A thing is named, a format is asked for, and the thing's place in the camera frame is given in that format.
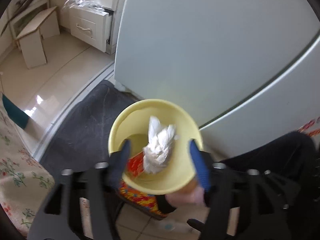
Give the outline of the white tissue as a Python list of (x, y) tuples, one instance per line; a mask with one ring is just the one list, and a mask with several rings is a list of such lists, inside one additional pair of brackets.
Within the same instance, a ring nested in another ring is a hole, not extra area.
[(143, 148), (145, 173), (158, 174), (169, 165), (176, 139), (175, 125), (163, 126), (157, 117), (150, 116), (148, 144)]

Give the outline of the white refrigerator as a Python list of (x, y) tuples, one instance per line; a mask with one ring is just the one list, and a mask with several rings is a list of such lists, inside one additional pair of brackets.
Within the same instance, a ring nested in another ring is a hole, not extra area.
[(319, 143), (319, 0), (125, 0), (115, 79), (230, 157), (291, 131)]

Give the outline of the white storage rack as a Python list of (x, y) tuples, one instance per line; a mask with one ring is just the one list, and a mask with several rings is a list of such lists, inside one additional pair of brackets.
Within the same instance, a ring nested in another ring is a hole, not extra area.
[(49, 7), (49, 0), (11, 0), (1, 19), (1, 35), (9, 30), (16, 38), (39, 12)]

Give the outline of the colourful patterned slipper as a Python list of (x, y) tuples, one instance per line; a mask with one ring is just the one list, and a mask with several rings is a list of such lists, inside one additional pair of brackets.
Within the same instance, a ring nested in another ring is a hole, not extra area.
[(160, 211), (160, 209), (158, 208), (156, 197), (154, 195), (138, 191), (129, 186), (123, 180), (121, 180), (120, 182), (118, 195), (123, 198), (123, 200), (127, 202), (127, 204), (136, 207), (143, 213), (155, 219), (162, 220), (169, 215), (168, 213), (163, 213)]

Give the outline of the teal table leg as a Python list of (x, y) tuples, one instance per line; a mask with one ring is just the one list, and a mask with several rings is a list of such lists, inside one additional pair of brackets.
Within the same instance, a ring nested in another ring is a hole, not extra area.
[(2, 95), (2, 102), (9, 118), (21, 129), (27, 127), (30, 116), (19, 109), (13, 102), (11, 102), (4, 94)]

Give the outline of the dark grey floor mat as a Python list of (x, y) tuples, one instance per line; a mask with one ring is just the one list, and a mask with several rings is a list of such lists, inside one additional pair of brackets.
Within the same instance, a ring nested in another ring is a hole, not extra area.
[(84, 171), (107, 159), (108, 137), (116, 117), (135, 99), (101, 81), (68, 113), (40, 164), (58, 177), (65, 168)]

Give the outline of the floral tablecloth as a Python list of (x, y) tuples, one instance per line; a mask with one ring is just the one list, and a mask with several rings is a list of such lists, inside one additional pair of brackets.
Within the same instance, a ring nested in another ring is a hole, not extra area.
[(24, 148), (1, 104), (1, 207), (24, 237), (53, 186), (53, 177)]

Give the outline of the clear plastic bag on drawer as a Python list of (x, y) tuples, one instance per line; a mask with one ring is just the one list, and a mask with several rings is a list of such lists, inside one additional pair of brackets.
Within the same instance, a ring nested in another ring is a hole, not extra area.
[(107, 7), (102, 6), (99, 2), (92, 1), (92, 0), (67, 0), (60, 10), (61, 12), (65, 12), (75, 7), (92, 9), (98, 12), (107, 12), (110, 15), (114, 14), (113, 10), (108, 9)]

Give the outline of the red snack wrapper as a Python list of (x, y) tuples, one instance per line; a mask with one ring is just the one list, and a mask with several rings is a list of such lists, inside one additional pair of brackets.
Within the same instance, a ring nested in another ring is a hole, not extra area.
[(135, 156), (131, 157), (127, 161), (127, 172), (133, 178), (137, 178), (144, 172), (144, 153), (140, 152)]

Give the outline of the white drawer cabinet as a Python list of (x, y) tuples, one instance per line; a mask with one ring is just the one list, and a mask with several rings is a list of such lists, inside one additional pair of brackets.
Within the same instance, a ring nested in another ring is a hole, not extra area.
[(98, 12), (92, 9), (71, 8), (68, 15), (68, 29), (76, 38), (110, 55), (116, 52), (120, 18), (125, 0), (92, 0), (114, 11)]

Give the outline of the small white step stool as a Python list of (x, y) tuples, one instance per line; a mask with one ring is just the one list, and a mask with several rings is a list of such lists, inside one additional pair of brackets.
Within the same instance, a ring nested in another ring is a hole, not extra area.
[(39, 12), (19, 33), (16, 40), (20, 45), (28, 69), (47, 63), (43, 40), (60, 35), (57, 7)]

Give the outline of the yellow plastic bucket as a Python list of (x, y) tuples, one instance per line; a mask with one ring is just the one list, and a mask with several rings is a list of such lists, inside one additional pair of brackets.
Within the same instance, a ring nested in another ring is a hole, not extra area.
[(196, 177), (189, 144), (203, 148), (193, 118), (178, 105), (159, 99), (141, 100), (125, 108), (109, 134), (109, 154), (118, 152), (125, 140), (131, 152), (123, 180), (147, 194), (169, 194), (193, 183)]

